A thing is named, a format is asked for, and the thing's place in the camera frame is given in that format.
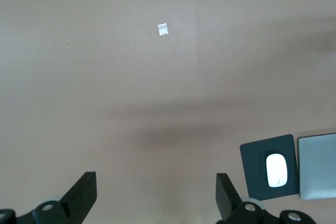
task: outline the screw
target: screw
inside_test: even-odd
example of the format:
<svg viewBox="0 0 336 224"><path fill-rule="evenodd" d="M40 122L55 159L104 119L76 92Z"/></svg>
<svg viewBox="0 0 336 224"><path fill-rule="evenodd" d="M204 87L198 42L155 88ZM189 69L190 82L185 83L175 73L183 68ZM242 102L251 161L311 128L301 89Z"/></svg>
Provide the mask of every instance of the screw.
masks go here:
<svg viewBox="0 0 336 224"><path fill-rule="evenodd" d="M291 220L294 220L294 221L300 221L301 220L301 217L294 212L290 212L288 214L288 218L291 219Z"/></svg>
<svg viewBox="0 0 336 224"><path fill-rule="evenodd" d="M249 203L245 205L245 209L248 211L254 212L256 210L256 207Z"/></svg>
<svg viewBox="0 0 336 224"><path fill-rule="evenodd" d="M42 211L48 211L52 208L52 204L47 204L45 206L42 207Z"/></svg>

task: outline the white computer mouse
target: white computer mouse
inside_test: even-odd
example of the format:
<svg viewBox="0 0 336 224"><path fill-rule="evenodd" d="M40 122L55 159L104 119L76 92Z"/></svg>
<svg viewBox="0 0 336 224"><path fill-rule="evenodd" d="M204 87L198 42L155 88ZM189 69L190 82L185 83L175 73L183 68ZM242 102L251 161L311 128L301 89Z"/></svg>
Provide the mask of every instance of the white computer mouse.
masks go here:
<svg viewBox="0 0 336 224"><path fill-rule="evenodd" d="M270 187L280 187L287 183L287 163L281 154L271 154L266 158L266 170Z"/></svg>

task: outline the silver laptop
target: silver laptop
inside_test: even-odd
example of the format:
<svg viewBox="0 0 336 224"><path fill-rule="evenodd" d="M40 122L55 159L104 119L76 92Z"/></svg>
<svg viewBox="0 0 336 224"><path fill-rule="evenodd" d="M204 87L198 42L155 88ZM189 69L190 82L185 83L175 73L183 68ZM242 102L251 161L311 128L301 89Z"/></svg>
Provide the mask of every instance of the silver laptop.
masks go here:
<svg viewBox="0 0 336 224"><path fill-rule="evenodd" d="M301 199L336 197L336 133L298 138Z"/></svg>

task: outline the mouse pad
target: mouse pad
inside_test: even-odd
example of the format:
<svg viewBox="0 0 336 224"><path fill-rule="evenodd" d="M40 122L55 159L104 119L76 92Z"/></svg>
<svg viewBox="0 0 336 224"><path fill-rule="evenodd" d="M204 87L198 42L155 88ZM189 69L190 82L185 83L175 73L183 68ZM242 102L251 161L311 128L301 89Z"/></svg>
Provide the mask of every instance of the mouse pad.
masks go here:
<svg viewBox="0 0 336 224"><path fill-rule="evenodd" d="M336 197L336 134L298 139L301 199Z"/></svg>
<svg viewBox="0 0 336 224"><path fill-rule="evenodd" d="M273 199L299 193L299 174L292 135L278 136L240 146L248 196L258 200ZM270 187L267 179L266 158L281 154L287 165L287 182Z"/></svg>

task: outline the white speck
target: white speck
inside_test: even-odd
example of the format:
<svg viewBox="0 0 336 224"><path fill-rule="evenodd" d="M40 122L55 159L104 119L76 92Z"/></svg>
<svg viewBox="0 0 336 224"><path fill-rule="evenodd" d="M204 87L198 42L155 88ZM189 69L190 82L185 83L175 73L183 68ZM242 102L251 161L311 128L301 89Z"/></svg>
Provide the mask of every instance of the white speck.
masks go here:
<svg viewBox="0 0 336 224"><path fill-rule="evenodd" d="M160 25L157 25L157 26L158 26L158 29L159 29L160 36L168 34L167 23L160 24Z"/></svg>

